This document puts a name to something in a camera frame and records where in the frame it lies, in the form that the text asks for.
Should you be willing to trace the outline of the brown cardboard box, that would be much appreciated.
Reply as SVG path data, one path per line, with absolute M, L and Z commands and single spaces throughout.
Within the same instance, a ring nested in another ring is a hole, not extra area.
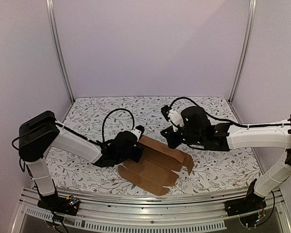
M 139 162 L 127 160 L 118 167 L 119 175 L 132 184 L 156 196 L 166 195 L 176 185 L 178 173 L 183 167 L 191 174 L 194 162 L 191 155 L 177 149 L 170 149 L 166 144 L 142 136 L 144 148 Z

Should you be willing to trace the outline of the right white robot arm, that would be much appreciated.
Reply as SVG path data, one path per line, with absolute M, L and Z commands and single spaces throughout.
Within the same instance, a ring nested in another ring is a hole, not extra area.
M 171 149 L 185 144 L 194 150 L 230 151 L 240 148 L 282 148 L 283 156 L 261 177 L 250 183 L 241 207 L 251 212 L 274 188 L 291 176 L 291 115 L 287 120 L 266 124 L 241 125 L 221 120 L 212 125 L 208 113 L 200 106 L 190 106 L 178 113 L 161 108 L 171 126 L 161 131 Z

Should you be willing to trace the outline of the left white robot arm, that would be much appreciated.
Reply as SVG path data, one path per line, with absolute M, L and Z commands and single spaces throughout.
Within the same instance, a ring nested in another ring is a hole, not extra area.
M 139 140 L 144 131 L 143 126 L 133 125 L 130 131 L 121 131 L 113 139 L 93 141 L 59 122 L 52 111 L 45 111 L 21 124 L 14 141 L 18 142 L 16 150 L 44 197 L 44 204 L 57 211 L 63 204 L 55 195 L 56 187 L 45 161 L 49 148 L 65 150 L 97 167 L 113 167 L 129 159 L 140 161 L 143 148 Z

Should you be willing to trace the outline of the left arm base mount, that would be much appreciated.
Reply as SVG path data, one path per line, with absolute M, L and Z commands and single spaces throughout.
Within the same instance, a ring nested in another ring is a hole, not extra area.
M 60 197 L 57 189 L 51 195 L 42 196 L 38 190 L 39 201 L 37 206 L 51 212 L 76 216 L 79 210 L 81 200 L 73 195 Z

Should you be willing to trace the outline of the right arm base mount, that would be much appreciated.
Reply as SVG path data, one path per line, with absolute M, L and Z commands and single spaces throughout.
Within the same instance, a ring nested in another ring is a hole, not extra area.
M 254 193 L 256 181 L 257 179 L 254 179 L 250 183 L 244 198 L 227 200 L 224 202 L 225 211 L 228 216 L 245 214 L 266 207 L 265 197 L 260 197 Z

